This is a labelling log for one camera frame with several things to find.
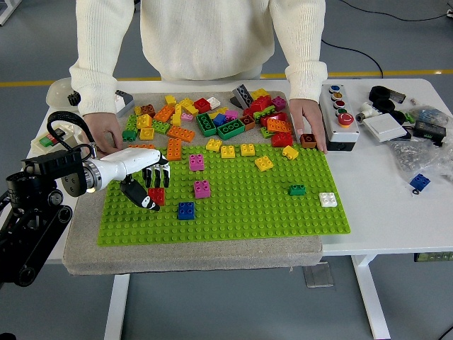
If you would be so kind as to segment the person's right hand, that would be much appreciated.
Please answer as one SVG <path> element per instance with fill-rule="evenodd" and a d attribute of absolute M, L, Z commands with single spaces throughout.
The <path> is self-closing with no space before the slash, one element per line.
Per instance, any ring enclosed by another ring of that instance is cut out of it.
<path fill-rule="evenodd" d="M 98 156 L 104 157 L 123 149 L 122 129 L 114 113 L 89 113 L 84 116 Z"/>

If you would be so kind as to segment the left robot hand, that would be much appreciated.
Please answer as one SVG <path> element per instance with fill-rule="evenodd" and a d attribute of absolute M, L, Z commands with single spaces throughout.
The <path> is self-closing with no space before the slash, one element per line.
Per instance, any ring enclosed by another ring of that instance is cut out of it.
<path fill-rule="evenodd" d="M 136 206 L 158 211 L 147 189 L 169 186 L 170 164 L 156 149 L 127 148 L 102 159 L 86 162 L 87 191 L 104 189 L 111 181 L 120 182 L 120 190 Z"/>

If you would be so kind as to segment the person's left hand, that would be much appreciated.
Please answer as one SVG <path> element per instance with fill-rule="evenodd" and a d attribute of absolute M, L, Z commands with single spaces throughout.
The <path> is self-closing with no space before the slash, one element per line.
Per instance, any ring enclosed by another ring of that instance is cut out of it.
<path fill-rule="evenodd" d="M 289 111 L 292 115 L 295 132 L 303 135 L 305 133 L 304 122 L 307 121 L 311 133 L 316 139 L 318 150 L 328 154 L 323 116 L 318 103 L 309 99 L 293 98 L 289 101 Z"/>

